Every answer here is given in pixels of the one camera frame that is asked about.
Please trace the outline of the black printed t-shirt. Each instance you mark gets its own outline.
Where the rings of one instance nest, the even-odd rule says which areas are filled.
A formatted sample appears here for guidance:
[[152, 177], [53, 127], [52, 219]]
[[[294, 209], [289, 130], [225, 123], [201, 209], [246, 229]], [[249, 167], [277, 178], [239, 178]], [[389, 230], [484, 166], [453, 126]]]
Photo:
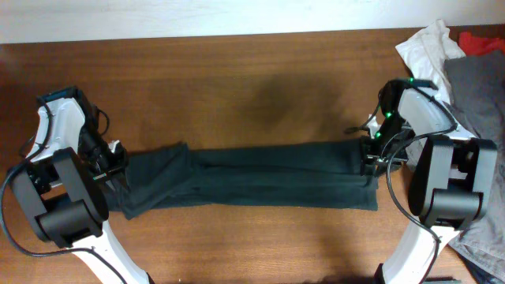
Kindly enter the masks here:
[[361, 174], [357, 140], [193, 150], [185, 143], [129, 157], [125, 181], [105, 185], [127, 219], [170, 207], [378, 208], [378, 181]]

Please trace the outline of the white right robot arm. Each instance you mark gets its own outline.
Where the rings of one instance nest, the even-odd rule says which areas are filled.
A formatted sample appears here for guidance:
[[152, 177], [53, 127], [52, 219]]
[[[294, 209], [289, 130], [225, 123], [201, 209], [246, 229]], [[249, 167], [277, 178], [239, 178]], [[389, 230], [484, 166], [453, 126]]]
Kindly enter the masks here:
[[[385, 176], [392, 201], [409, 224], [393, 254], [381, 263], [375, 283], [426, 283], [445, 246], [482, 219], [488, 209], [497, 146], [464, 129], [436, 98], [430, 80], [389, 80], [379, 91], [375, 111], [361, 126], [363, 175]], [[423, 145], [403, 207], [391, 174], [408, 160], [406, 150]]]

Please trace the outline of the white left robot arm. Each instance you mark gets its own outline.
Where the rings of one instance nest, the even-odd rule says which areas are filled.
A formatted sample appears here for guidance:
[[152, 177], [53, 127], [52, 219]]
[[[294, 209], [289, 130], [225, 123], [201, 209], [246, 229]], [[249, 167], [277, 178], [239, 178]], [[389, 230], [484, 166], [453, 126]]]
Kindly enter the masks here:
[[130, 258], [109, 223], [106, 192], [125, 184], [128, 154], [118, 140], [99, 131], [104, 113], [76, 87], [37, 98], [39, 126], [32, 149], [8, 171], [10, 187], [35, 235], [58, 246], [31, 252], [1, 228], [9, 243], [32, 257], [73, 254], [103, 283], [150, 283], [151, 276]]

